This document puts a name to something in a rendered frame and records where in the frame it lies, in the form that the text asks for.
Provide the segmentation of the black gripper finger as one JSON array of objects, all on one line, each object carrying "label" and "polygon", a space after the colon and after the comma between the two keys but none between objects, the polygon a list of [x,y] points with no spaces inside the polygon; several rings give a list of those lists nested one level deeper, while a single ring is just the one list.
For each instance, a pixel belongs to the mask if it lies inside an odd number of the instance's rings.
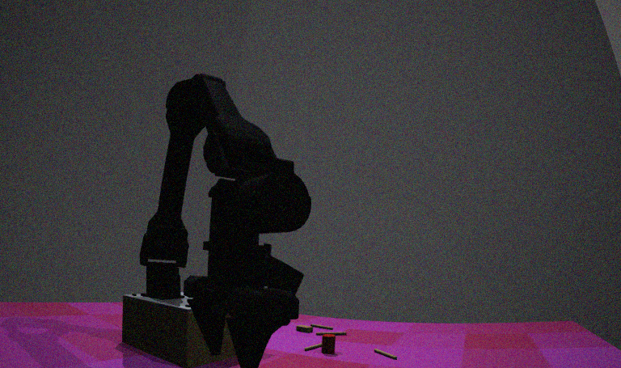
[{"label": "black gripper finger", "polygon": [[290,320],[256,322],[226,318],[240,368],[258,368],[271,335]]},{"label": "black gripper finger", "polygon": [[188,298],[187,301],[211,355],[221,354],[224,323],[228,314],[227,302],[197,302]]}]

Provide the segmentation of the dark brown cylinder with red top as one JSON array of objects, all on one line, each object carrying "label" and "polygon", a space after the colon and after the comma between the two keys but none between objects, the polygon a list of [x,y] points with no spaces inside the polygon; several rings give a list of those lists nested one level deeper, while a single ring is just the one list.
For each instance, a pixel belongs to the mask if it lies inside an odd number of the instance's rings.
[{"label": "dark brown cylinder with red top", "polygon": [[334,353],[335,352],[336,335],[324,334],[322,335],[322,353]]}]

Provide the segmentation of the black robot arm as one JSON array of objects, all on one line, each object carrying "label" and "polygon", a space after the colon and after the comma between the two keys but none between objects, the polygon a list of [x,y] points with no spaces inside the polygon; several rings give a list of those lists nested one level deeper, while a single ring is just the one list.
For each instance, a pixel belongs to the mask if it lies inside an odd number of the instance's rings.
[{"label": "black robot arm", "polygon": [[[184,298],[176,267],[186,268],[188,232],[181,218],[195,137],[206,126],[207,168],[219,179],[212,197],[210,232],[260,236],[299,229],[309,218],[311,197],[294,174],[294,162],[278,159],[268,135],[243,119],[224,80],[207,74],[176,83],[166,99],[171,131],[158,211],[148,222],[140,251],[146,266],[144,297]],[[304,274],[271,256],[271,244],[258,254],[257,285],[298,291]],[[175,260],[175,263],[149,262]]]}]

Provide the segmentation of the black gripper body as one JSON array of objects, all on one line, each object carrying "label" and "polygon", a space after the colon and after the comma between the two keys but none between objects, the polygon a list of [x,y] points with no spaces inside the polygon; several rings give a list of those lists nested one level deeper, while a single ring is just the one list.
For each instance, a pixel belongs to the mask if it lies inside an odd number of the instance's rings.
[{"label": "black gripper body", "polygon": [[229,316],[244,321],[271,322],[297,319],[299,299],[288,290],[257,285],[259,236],[209,233],[203,250],[209,251],[208,276],[190,276],[184,295],[197,302],[224,302]]}]

